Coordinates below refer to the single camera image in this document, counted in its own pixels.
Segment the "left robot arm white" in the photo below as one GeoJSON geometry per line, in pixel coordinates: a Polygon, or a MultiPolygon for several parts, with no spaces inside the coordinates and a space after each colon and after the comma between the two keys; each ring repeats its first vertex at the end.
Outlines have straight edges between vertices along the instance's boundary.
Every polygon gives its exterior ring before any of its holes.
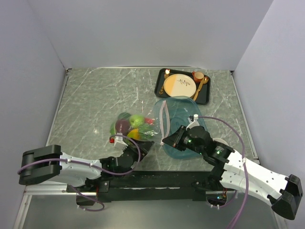
{"type": "Polygon", "coordinates": [[[19,184],[30,186],[54,181],[79,187],[88,192],[95,180],[122,177],[131,173],[148,154],[153,141],[132,140],[118,157],[88,160],[68,155],[60,145],[45,146],[23,153],[18,170],[19,184]]]}

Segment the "green apple toy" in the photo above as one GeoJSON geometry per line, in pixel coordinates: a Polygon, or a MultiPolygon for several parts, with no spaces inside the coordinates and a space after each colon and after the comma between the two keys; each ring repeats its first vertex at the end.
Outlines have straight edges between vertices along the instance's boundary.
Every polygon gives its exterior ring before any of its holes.
{"type": "Polygon", "coordinates": [[[133,128],[138,128],[145,123],[145,118],[142,115],[134,114],[130,116],[129,121],[133,128]]]}

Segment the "red chili toy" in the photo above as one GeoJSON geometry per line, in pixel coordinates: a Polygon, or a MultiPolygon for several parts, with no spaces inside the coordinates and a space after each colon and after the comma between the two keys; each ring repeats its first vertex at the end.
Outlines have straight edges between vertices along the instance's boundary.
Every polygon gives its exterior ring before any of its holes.
{"type": "Polygon", "coordinates": [[[144,119],[145,123],[148,124],[148,125],[153,125],[155,120],[154,119],[151,119],[151,118],[145,118],[144,119]]]}

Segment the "clear zip top bag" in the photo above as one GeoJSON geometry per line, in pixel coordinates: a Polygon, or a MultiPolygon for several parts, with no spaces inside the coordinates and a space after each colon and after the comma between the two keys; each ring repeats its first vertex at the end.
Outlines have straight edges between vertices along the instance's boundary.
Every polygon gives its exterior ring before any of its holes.
{"type": "Polygon", "coordinates": [[[124,149],[133,141],[153,141],[163,145],[163,139],[170,133],[170,114],[165,100],[154,106],[155,116],[151,114],[120,113],[110,126],[109,142],[117,149],[124,149]]]}

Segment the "green bell pepper toy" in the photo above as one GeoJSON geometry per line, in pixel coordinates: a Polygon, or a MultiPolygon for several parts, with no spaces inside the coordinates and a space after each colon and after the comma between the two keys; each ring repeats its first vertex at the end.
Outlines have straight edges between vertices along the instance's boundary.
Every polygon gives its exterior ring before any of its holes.
{"type": "Polygon", "coordinates": [[[139,128],[141,140],[152,140],[158,133],[151,126],[142,126],[139,128]]]}

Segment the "red apple toy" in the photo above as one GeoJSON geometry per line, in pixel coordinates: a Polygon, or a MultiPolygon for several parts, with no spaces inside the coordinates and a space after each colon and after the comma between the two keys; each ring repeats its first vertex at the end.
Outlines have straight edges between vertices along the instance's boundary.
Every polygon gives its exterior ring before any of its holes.
{"type": "Polygon", "coordinates": [[[130,122],[127,119],[117,120],[115,123],[115,130],[117,133],[126,134],[130,130],[130,122]]]}

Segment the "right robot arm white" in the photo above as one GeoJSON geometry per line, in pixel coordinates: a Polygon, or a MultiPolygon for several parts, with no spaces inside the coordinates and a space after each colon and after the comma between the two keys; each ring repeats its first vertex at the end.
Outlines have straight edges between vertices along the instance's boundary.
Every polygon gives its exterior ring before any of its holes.
{"type": "Polygon", "coordinates": [[[179,151],[189,149],[213,166],[209,186],[214,190],[222,187],[247,193],[267,205],[279,216],[294,220],[303,197],[299,177],[285,176],[268,170],[242,157],[228,145],[211,138],[202,126],[181,126],[162,142],[179,151]]]}

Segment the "yellow green mango toy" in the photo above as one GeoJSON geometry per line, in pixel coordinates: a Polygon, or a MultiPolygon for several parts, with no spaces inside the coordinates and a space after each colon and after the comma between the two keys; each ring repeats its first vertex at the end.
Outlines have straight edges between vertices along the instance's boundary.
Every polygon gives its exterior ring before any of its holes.
{"type": "Polygon", "coordinates": [[[141,139],[141,135],[139,132],[139,129],[133,129],[131,130],[128,134],[127,137],[135,139],[135,140],[140,140],[141,139]]]}

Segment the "green lime toy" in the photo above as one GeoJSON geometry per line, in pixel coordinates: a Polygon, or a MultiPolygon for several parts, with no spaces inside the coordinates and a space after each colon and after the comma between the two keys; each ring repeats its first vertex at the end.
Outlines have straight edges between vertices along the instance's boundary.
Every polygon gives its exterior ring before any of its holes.
{"type": "Polygon", "coordinates": [[[118,120],[129,120],[131,114],[128,112],[122,112],[118,115],[118,120]]]}

